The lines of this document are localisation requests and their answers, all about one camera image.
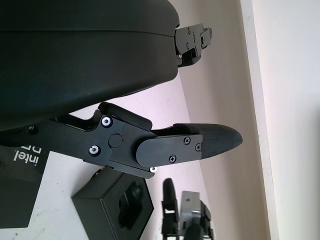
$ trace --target gray metal part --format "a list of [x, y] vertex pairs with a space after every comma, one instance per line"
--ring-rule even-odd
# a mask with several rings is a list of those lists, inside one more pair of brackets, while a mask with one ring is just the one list
[[192, 224], [200, 224], [200, 218], [200, 193], [183, 191], [181, 197], [179, 235], [184, 237], [188, 227], [190, 227]]

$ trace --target black screw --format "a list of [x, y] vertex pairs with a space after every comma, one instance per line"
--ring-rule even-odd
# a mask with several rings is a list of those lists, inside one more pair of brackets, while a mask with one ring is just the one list
[[30, 135], [36, 135], [38, 133], [38, 128], [36, 126], [29, 126], [27, 131]]
[[190, 142], [191, 142], [191, 139], [188, 136], [185, 137], [184, 140], [183, 140], [184, 145], [188, 145]]
[[197, 152], [200, 152], [200, 151], [201, 151], [201, 144], [200, 144], [200, 143], [198, 143], [197, 145], [195, 145], [195, 150], [196, 150]]
[[171, 163], [171, 164], [173, 164], [176, 160], [177, 160], [176, 155], [171, 155], [171, 156], [169, 157], [169, 163]]

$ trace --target white wall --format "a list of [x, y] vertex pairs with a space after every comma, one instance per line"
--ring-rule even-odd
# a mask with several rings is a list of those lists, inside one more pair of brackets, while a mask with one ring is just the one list
[[320, 1], [252, 2], [279, 239], [319, 240]]
[[212, 44], [194, 66], [179, 73], [193, 123], [217, 123], [240, 131], [242, 146], [201, 160], [218, 240], [266, 240], [270, 236], [248, 59], [237, 0], [171, 0], [181, 27], [204, 23]]

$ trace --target metal bracket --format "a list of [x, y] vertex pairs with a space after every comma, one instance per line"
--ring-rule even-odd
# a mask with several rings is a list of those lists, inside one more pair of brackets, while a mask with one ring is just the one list
[[195, 64], [201, 58], [202, 49], [211, 44], [212, 29], [203, 24], [179, 28], [175, 31], [175, 48], [178, 67]]

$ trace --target silver screw head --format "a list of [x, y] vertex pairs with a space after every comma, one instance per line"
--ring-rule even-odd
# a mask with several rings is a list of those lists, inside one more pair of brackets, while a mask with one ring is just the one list
[[150, 167], [150, 172], [151, 172], [151, 173], [155, 173], [157, 170], [158, 170], [158, 169], [157, 169], [156, 166]]
[[93, 145], [89, 148], [89, 153], [92, 156], [97, 156], [100, 154], [99, 147], [97, 145]]
[[110, 117], [105, 116], [104, 118], [102, 118], [101, 124], [102, 124], [104, 127], [110, 126], [110, 124], [111, 124], [111, 119], [110, 119]]

